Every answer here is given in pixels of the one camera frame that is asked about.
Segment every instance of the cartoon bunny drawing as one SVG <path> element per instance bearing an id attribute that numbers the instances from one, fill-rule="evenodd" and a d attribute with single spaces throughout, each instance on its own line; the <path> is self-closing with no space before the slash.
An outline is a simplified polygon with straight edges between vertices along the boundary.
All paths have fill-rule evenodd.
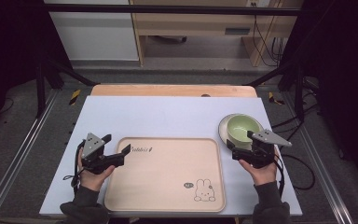
<path id="1" fill-rule="evenodd" d="M 211 185 L 211 180 L 209 179 L 197 180 L 196 197 L 194 198 L 194 201 L 214 202 L 215 200 L 216 198 L 214 197 L 214 191 Z"/>

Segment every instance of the ceramic bowl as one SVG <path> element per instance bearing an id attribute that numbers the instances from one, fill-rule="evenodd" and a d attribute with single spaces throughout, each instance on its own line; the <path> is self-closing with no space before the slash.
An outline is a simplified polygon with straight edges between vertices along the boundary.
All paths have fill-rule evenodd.
<path id="1" fill-rule="evenodd" d="M 248 138 L 248 131 L 258 133 L 262 130 L 258 122 L 247 115 L 236 115 L 228 120 L 227 133 L 228 139 L 236 147 L 246 147 L 252 144 L 252 139 Z"/>

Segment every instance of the wooden tray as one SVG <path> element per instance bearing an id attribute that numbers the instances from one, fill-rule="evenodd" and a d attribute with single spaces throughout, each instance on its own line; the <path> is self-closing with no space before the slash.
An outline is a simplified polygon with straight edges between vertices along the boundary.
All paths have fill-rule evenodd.
<path id="1" fill-rule="evenodd" d="M 123 138 L 125 165 L 112 174 L 111 211 L 219 212 L 226 204 L 219 147 L 209 138 Z"/>

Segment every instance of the human hand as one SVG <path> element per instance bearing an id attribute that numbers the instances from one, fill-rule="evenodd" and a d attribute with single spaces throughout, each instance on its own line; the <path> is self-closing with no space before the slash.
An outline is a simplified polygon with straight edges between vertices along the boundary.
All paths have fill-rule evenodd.
<path id="1" fill-rule="evenodd" d="M 255 169 L 251 164 L 244 160 L 239 160 L 239 163 L 243 169 L 249 172 L 252 176 L 256 186 L 274 182 L 276 180 L 277 166 L 274 162 L 259 169 Z"/>
<path id="2" fill-rule="evenodd" d="M 79 156 L 77 158 L 78 169 L 80 171 L 83 169 L 81 163 L 82 154 L 83 154 L 83 148 L 80 149 Z M 99 175 L 95 175 L 90 171 L 84 170 L 80 174 L 80 185 L 94 191 L 100 191 L 104 180 L 113 173 L 115 168 L 116 167 L 114 165 L 111 165 Z"/>

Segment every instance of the black curtain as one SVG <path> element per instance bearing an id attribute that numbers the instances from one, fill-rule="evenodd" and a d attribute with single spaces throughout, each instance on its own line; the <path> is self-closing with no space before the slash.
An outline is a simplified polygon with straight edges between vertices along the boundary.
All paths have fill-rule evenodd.
<path id="1" fill-rule="evenodd" d="M 43 0 L 0 0 L 0 109 L 7 90 L 35 79 L 38 65 L 53 88 L 63 84 L 46 56 L 72 69 L 48 12 L 25 9 L 27 3 L 44 4 Z"/>
<path id="2" fill-rule="evenodd" d="M 324 10 L 297 19 L 282 63 L 290 61 L 296 50 L 302 49 L 299 64 L 306 77 L 319 80 L 322 114 L 331 124 L 344 156 L 358 167 L 358 1 L 335 1 L 318 23 L 330 3 L 305 2 L 304 7 Z M 315 24 L 317 29 L 312 33 L 310 27 Z M 309 35 L 307 46 L 301 48 L 301 41 Z M 293 77 L 295 82 L 295 71 L 284 75 Z"/>

